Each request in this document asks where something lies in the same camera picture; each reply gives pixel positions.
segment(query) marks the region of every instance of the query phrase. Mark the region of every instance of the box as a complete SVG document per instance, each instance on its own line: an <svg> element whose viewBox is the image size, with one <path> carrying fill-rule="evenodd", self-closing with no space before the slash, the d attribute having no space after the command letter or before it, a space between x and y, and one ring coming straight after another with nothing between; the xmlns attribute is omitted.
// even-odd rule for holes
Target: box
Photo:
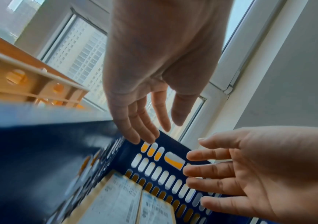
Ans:
<svg viewBox="0 0 318 224"><path fill-rule="evenodd" d="M176 224L174 208L171 204L144 190L137 224Z"/></svg>
<svg viewBox="0 0 318 224"><path fill-rule="evenodd" d="M142 187L111 171L63 224L135 224Z"/></svg>

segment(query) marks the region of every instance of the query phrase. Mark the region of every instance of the barcode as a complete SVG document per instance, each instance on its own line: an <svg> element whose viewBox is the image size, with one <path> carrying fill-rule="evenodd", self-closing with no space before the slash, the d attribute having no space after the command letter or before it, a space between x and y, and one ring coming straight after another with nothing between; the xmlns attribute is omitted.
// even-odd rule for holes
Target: barcode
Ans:
<svg viewBox="0 0 318 224"><path fill-rule="evenodd" d="M132 213L132 210L133 210L133 205L134 205L134 200L132 200L132 202L130 203L130 206L129 206L129 210L128 210L128 214L127 214L127 219L126 219L126 222L127 222L127 223L129 223L130 214Z"/></svg>

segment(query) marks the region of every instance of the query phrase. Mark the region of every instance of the paper sticker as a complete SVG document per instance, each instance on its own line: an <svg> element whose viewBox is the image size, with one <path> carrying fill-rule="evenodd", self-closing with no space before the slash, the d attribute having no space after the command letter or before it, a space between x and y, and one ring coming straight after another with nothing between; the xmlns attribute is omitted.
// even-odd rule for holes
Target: paper sticker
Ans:
<svg viewBox="0 0 318 224"><path fill-rule="evenodd" d="M139 224L174 224L171 211L170 204L143 191Z"/></svg>
<svg viewBox="0 0 318 224"><path fill-rule="evenodd" d="M135 224L142 188L113 174L79 224Z"/></svg>

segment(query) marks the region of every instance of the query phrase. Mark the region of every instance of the white window frame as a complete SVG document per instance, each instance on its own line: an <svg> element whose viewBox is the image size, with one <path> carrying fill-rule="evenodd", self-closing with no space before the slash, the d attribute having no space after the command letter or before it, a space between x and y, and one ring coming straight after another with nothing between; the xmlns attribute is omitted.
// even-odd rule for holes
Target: white window frame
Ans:
<svg viewBox="0 0 318 224"><path fill-rule="evenodd" d="M284 1L254 0L228 41L210 83L201 93L205 102L181 139L182 144L196 149L197 139L208 133L241 68ZM74 11L104 33L108 33L111 9L111 0L46 0L15 45L42 59L47 52L52 51L51 46L55 46L54 43L66 31L66 24L74 15Z"/></svg>

